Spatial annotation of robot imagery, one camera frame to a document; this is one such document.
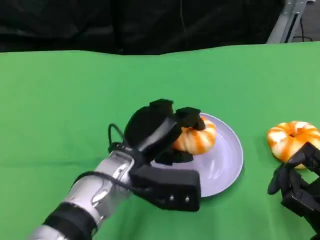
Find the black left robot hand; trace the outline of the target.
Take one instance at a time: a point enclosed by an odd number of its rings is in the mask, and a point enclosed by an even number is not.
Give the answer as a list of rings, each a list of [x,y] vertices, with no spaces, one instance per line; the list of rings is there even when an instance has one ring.
[[[190,151],[176,149],[174,142],[182,135],[183,128],[197,131],[205,129],[201,111],[193,107],[174,111],[173,103],[163,98],[154,100],[138,109],[125,127],[125,141],[141,153],[148,165],[155,161],[171,166],[194,159]]]

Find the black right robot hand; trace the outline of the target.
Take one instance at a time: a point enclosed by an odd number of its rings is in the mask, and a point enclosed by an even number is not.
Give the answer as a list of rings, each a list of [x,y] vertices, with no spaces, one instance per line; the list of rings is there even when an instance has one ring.
[[[320,179],[306,182],[295,170],[298,165],[320,174],[320,150],[310,142],[306,142],[292,157],[282,163],[273,172],[267,193],[274,195],[281,192],[281,204],[303,217],[315,231],[313,240],[320,238]]]

